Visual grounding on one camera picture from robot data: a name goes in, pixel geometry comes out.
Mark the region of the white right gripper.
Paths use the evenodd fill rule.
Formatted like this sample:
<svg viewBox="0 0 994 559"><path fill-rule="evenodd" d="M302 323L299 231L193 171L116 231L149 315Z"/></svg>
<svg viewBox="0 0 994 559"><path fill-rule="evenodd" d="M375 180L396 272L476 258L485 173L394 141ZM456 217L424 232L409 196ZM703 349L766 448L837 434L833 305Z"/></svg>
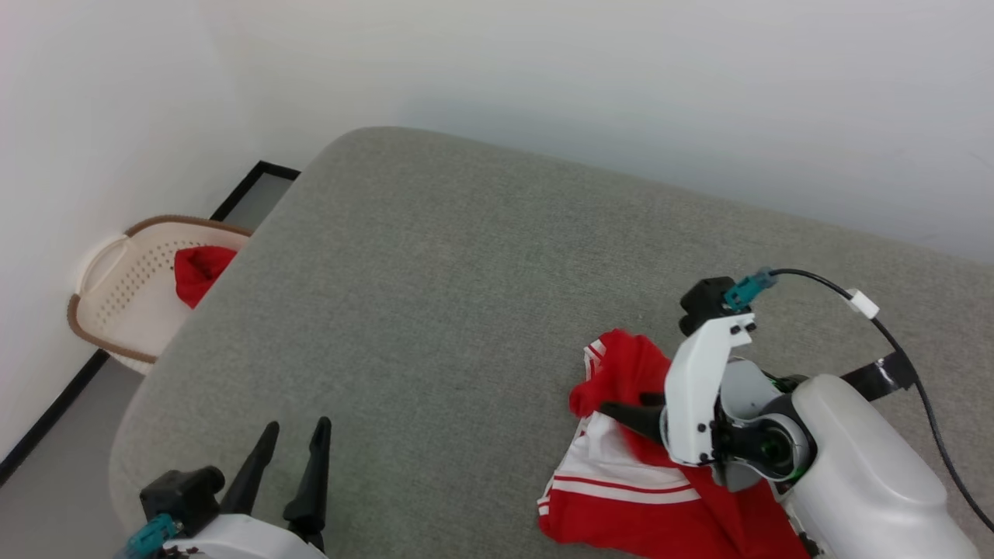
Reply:
<svg viewBox="0 0 994 559"><path fill-rule="evenodd" d="M716 421L725 365L736 347L752 343L754 314L715 318L683 341L665 378L664 393L643 392L639 404L603 402L599 412L667 449L681 466L706 466L713 460L711 422Z"/></svg>

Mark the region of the red and white garment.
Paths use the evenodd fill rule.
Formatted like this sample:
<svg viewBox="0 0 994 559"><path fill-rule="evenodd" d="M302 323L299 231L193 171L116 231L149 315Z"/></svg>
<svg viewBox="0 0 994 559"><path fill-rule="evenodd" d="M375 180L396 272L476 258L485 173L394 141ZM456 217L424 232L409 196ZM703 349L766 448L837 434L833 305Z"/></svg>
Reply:
<svg viewBox="0 0 994 559"><path fill-rule="evenodd" d="M583 366L569 394L578 428L537 500L547 537L646 559L810 559L767 484L728 491L709 468L678 466L600 413L663 388L670 361L652 341L610 330L585 347Z"/></svg>

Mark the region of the red cloth in basket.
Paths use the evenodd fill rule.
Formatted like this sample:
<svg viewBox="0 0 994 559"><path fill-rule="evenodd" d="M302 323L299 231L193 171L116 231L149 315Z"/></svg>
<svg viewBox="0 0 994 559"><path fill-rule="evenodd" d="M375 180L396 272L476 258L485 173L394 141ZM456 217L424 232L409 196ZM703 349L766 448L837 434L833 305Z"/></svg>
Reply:
<svg viewBox="0 0 994 559"><path fill-rule="evenodd" d="M179 300L191 309L198 307L237 254L220 245L197 245L178 250L173 269Z"/></svg>

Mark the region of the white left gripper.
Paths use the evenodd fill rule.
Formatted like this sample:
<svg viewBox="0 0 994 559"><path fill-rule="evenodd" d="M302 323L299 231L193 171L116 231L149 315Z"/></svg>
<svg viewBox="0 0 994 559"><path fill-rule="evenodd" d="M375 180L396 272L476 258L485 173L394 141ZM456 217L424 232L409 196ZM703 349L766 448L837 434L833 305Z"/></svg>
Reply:
<svg viewBox="0 0 994 559"><path fill-rule="evenodd" d="M171 539L164 552L188 559L328 559L323 553L332 422L321 417L296 495L283 510L284 529L251 517L262 475L280 434L269 422L221 499L221 514L196 536Z"/></svg>

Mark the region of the grey fabric sofa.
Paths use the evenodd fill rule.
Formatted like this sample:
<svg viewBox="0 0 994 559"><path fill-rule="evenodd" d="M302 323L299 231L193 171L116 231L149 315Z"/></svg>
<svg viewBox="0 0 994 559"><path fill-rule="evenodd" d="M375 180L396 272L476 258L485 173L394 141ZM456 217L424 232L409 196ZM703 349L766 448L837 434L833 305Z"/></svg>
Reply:
<svg viewBox="0 0 994 559"><path fill-rule="evenodd" d="M280 423L253 512L280 523L322 416L341 559L627 559L558 545L537 499L603 332L682 341L706 277L804 269L879 304L994 518L994 268L686 189L400 127L320 153L189 316L109 460L120 525L167 470L234 477Z"/></svg>

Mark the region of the black skirting strip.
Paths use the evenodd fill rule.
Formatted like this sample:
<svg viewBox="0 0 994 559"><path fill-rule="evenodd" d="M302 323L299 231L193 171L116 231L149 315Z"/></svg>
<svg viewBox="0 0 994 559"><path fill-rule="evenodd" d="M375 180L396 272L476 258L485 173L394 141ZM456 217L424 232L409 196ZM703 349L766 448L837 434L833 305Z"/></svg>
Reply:
<svg viewBox="0 0 994 559"><path fill-rule="evenodd" d="M210 215L212 220L224 220L228 218L235 211L235 208L241 204L242 199L245 198L255 187L255 184L262 180L263 176L270 175L272 177L277 177L278 179L287 180L289 182L295 181L301 171L289 168L287 166L282 166L274 164L268 161L259 161L248 171L244 179L239 181L237 187L231 194L228 195L221 205L217 207L216 211ZM27 457L30 456L32 452L36 449L40 442L45 439L45 436L49 434L50 430L64 417L65 412L70 409L71 405L75 403L75 400L82 395L86 386L92 382L92 379L96 377L97 372L102 369L103 365L109 361L110 354L106 350L99 349L93 353L92 357L85 362L78 374L71 379L68 383L67 388L61 392L59 397L54 400L53 404L42 414L42 417L28 429L27 434L22 437L21 441L14 446L13 450L7 454L6 459L0 463L0 488L7 484L11 476L18 470L22 464L25 463Z"/></svg>

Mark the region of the cream perforated laundry basket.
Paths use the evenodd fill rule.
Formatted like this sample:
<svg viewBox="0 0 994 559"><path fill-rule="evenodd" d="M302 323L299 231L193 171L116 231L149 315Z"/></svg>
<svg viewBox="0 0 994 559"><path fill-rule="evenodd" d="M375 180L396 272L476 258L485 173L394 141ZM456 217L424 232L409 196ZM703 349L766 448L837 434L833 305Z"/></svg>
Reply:
<svg viewBox="0 0 994 559"><path fill-rule="evenodd" d="M140 374L192 314L176 293L178 251L219 245L239 251L252 231L182 215L142 220L93 252L68 302L68 324L80 339Z"/></svg>

